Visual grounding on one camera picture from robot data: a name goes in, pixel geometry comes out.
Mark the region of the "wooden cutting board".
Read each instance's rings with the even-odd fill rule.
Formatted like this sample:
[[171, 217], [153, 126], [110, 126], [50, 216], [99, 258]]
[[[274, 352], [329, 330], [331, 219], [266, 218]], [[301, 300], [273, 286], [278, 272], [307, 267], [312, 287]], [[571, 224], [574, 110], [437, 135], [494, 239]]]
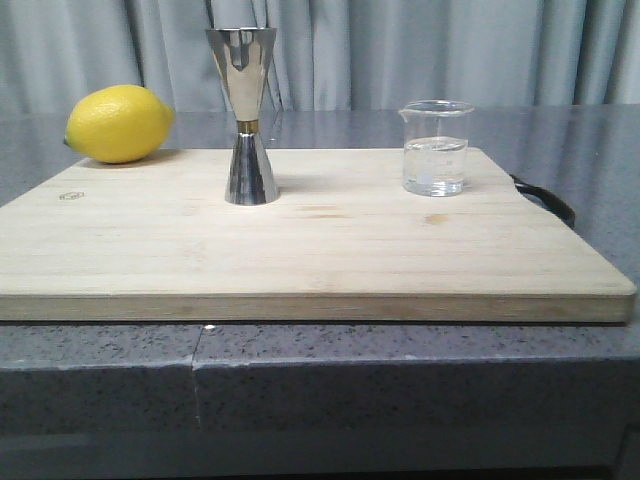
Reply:
[[83, 160], [1, 210], [5, 321], [625, 322], [635, 285], [478, 149], [401, 185], [398, 149], [274, 150], [279, 198], [224, 199], [226, 150]]

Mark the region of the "yellow lemon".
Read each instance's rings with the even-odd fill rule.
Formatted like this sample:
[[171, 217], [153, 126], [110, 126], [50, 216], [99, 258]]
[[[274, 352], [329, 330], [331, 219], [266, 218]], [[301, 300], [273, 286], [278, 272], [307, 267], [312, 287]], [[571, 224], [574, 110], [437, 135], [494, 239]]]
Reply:
[[76, 103], [67, 120], [64, 143], [103, 163], [137, 161], [160, 147], [173, 120], [174, 111], [151, 90], [114, 85]]

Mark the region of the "steel double jigger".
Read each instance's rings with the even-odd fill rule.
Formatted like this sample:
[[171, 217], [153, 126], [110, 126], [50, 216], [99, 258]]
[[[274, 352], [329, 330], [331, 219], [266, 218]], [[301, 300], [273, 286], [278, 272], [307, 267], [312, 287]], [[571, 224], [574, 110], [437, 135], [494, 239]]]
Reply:
[[259, 117], [276, 39], [274, 28], [208, 29], [206, 37], [236, 119], [225, 200], [256, 206], [278, 199]]

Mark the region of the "grey curtain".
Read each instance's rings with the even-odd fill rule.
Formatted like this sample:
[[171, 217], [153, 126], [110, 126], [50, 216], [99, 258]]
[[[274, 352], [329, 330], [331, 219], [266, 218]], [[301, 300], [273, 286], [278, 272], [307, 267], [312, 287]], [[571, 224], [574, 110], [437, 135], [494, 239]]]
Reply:
[[1, 113], [63, 114], [115, 84], [223, 111], [205, 32], [233, 27], [277, 32], [274, 110], [639, 99], [635, 1], [5, 1]]

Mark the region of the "glass beaker with liquid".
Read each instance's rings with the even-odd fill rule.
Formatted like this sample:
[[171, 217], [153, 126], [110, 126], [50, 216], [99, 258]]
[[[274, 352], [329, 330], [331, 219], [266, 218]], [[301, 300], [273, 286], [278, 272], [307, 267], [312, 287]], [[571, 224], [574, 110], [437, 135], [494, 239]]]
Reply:
[[474, 106], [455, 100], [418, 100], [399, 111], [404, 122], [402, 184], [422, 196], [462, 192]]

